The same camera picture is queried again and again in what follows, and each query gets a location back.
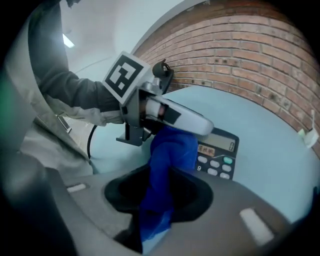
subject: ceiling light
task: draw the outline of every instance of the ceiling light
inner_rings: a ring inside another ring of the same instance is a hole
[[[75,46],[75,44],[71,42],[71,40],[68,37],[66,37],[65,34],[62,34],[62,37],[63,37],[63,42],[67,47],[72,48]]]

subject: blue towel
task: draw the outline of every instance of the blue towel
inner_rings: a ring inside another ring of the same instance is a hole
[[[176,167],[183,171],[193,171],[197,160],[198,140],[189,132],[165,126],[154,137],[150,151],[149,186],[139,211],[141,242],[152,239],[170,227],[174,208],[169,169]]]

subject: gray jacket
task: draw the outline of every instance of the gray jacket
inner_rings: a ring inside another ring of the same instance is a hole
[[[90,174],[87,155],[56,115],[98,126],[123,121],[118,101],[101,82],[79,79],[69,71],[59,3],[41,5],[32,13],[13,43],[4,68],[11,84],[37,114],[21,151],[63,173],[71,165],[79,175]]]

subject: person's arm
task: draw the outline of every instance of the person's arm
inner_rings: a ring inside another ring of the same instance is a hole
[[[39,89],[56,115],[95,125],[121,124],[119,102],[101,82],[69,71],[59,3],[43,4],[32,14],[29,54]]]

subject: brick wall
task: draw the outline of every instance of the brick wall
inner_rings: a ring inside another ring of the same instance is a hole
[[[166,59],[169,91],[191,85],[239,95],[272,111],[296,131],[320,132],[320,74],[303,35],[259,1],[198,4],[169,20],[136,51],[150,65]],[[320,157],[320,140],[313,147]]]

